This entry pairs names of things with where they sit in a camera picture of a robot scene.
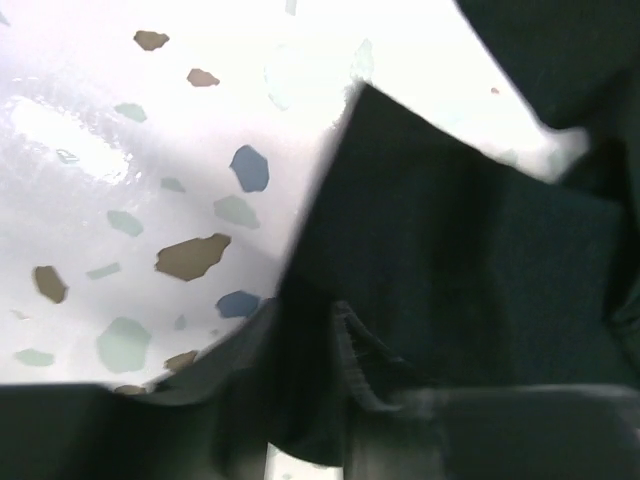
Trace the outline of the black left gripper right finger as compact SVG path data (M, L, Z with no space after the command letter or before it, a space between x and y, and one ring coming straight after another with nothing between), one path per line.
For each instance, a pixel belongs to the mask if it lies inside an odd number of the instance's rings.
M345 302L333 306L353 405L346 479L636 479L639 394L612 385L442 388L413 369Z

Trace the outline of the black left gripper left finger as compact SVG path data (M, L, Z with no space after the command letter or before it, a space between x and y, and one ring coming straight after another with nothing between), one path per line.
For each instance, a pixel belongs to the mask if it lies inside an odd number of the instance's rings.
M1 389L4 479L261 479L268 300L200 360L146 394L96 384Z

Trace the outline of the black t-shirt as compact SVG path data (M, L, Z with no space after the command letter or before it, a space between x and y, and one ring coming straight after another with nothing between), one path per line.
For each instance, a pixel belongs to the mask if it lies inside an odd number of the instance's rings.
M533 179L365 88L279 293L270 440L342 461L337 308L365 390L639 384L639 5L464 1L535 113L592 149Z

